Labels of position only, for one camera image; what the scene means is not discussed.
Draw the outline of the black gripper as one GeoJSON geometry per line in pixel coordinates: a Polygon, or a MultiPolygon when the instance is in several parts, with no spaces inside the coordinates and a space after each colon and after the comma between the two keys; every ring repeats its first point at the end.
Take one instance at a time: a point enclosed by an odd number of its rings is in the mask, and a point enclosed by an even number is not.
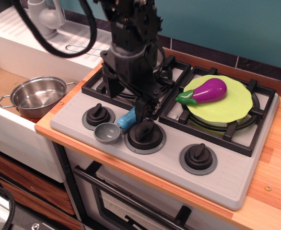
{"type": "Polygon", "coordinates": [[[103,82],[110,98],[118,96],[125,89],[137,96],[135,115],[137,122],[142,122],[146,115],[155,111],[161,95],[157,72],[157,49],[132,56],[118,55],[112,50],[101,52],[103,58],[103,82]]]}

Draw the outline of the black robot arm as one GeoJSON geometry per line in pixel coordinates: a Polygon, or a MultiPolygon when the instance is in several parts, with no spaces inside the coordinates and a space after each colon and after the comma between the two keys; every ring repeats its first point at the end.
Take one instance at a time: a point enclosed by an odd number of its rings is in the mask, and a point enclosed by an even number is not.
{"type": "Polygon", "coordinates": [[[141,122],[155,111],[161,96],[156,72],[165,55],[158,42],[162,18],[153,0],[102,0],[111,27],[110,48],[102,54],[103,81],[111,98],[128,89],[136,95],[136,120],[141,122]]]}

